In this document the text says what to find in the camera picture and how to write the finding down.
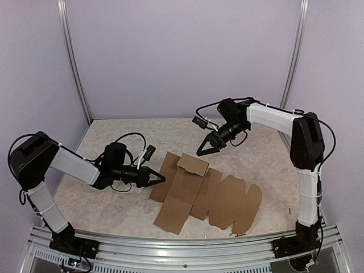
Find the brown cardboard box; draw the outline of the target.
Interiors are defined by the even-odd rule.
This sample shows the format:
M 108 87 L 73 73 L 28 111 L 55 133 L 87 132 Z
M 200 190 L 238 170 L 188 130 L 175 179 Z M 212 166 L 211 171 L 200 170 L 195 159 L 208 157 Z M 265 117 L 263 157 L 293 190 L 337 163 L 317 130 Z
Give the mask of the brown cardboard box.
M 150 199 L 162 203 L 154 224 L 164 231 L 180 234 L 188 217 L 232 234 L 247 233 L 262 203 L 262 190 L 249 187 L 243 179 L 210 167 L 199 158 L 166 153 L 160 169 L 166 180 L 153 186 Z

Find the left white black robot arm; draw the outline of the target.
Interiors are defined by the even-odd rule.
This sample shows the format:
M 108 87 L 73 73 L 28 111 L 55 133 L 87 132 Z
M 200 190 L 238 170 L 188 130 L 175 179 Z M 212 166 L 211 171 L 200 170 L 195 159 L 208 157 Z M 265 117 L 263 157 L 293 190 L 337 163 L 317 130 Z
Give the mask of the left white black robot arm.
M 95 259 L 100 243 L 76 235 L 46 179 L 70 176 L 99 191 L 112 187 L 116 181 L 147 188 L 166 181 L 160 172 L 144 165 L 154 151 L 154 146 L 144 146 L 134 159 L 127 146 L 117 139 L 107 144 L 101 155 L 90 160 L 38 131 L 14 140 L 7 154 L 7 164 L 21 187 L 19 198 L 30 203 L 51 232 L 49 247 L 80 258 Z

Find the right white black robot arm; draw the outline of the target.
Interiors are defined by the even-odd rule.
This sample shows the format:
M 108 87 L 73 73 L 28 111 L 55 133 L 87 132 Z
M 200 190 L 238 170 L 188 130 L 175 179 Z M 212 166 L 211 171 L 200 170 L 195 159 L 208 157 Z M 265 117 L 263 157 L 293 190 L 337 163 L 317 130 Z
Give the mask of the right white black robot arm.
M 225 124 L 215 123 L 197 113 L 193 123 L 210 132 L 199 146 L 197 156 L 220 152 L 253 123 L 263 125 L 291 138 L 289 156 L 299 177 L 299 215 L 295 235 L 272 242 L 276 258 L 307 251 L 319 252 L 323 243 L 321 167 L 325 161 L 325 143 L 321 123 L 313 112 L 288 111 L 264 104 L 252 97 L 227 98 L 215 103 Z

